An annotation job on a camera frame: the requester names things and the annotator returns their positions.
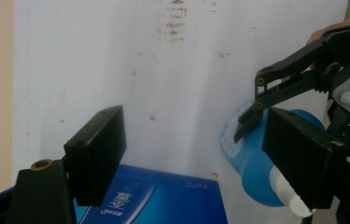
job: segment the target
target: blue box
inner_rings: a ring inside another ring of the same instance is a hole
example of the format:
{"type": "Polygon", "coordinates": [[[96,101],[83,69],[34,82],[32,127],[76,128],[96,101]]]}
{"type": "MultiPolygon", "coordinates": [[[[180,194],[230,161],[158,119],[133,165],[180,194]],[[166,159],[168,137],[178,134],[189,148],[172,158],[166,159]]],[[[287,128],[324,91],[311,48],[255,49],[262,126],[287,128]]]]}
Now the blue box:
{"type": "Polygon", "coordinates": [[[80,224],[225,224],[218,182],[120,165],[100,208],[77,207],[80,224]]]}

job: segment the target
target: white cap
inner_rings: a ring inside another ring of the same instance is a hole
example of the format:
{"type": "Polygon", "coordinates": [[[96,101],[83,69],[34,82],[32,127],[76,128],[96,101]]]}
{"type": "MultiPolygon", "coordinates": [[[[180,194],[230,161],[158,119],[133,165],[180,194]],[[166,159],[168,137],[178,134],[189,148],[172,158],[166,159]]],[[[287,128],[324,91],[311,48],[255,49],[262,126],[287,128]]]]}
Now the white cap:
{"type": "Polygon", "coordinates": [[[303,202],[301,197],[287,182],[285,177],[280,173],[279,169],[274,166],[270,173],[270,182],[273,191],[279,197],[280,201],[290,208],[298,217],[309,217],[315,211],[311,211],[303,202]]]}

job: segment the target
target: blue package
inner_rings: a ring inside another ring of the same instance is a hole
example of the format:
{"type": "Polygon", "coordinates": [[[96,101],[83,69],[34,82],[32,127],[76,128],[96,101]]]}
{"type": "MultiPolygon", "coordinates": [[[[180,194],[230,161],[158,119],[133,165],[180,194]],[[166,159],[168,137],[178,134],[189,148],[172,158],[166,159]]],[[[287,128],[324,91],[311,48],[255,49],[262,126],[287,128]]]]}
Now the blue package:
{"type": "Polygon", "coordinates": [[[100,208],[76,207],[80,224],[228,223],[218,182],[120,165],[100,208]]]}

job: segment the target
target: white cylindrical object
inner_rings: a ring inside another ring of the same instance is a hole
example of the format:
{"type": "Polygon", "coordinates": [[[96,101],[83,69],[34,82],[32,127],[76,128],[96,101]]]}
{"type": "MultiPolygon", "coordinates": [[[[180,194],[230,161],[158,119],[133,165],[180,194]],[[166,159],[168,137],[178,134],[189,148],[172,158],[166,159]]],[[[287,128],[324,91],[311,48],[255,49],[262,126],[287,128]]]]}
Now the white cylindrical object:
{"type": "Polygon", "coordinates": [[[301,197],[294,191],[282,173],[274,166],[270,173],[270,182],[273,191],[277,194],[280,201],[290,208],[298,217],[309,217],[314,212],[311,211],[303,202],[301,197]]]}

